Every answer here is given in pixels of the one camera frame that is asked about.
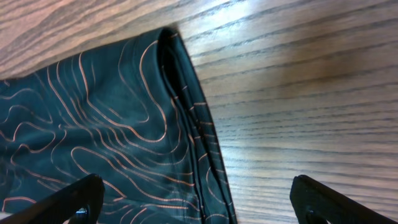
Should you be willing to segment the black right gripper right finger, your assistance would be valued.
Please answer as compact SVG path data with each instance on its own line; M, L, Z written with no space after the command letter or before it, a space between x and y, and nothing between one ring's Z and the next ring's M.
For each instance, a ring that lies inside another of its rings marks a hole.
M307 175L294 177L290 201L299 224L397 224Z

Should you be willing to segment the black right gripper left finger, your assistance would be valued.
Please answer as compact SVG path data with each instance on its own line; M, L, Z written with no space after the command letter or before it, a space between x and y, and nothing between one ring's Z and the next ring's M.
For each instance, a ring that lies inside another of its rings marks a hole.
M104 192L102 178L90 174L3 218L1 224L96 223L103 206Z

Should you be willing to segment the black patterned sports jersey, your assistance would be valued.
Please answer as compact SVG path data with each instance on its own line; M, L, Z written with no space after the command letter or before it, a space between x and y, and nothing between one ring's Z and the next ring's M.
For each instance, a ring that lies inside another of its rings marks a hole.
M1 211L98 174L100 223L236 223L208 104L163 27L1 82Z

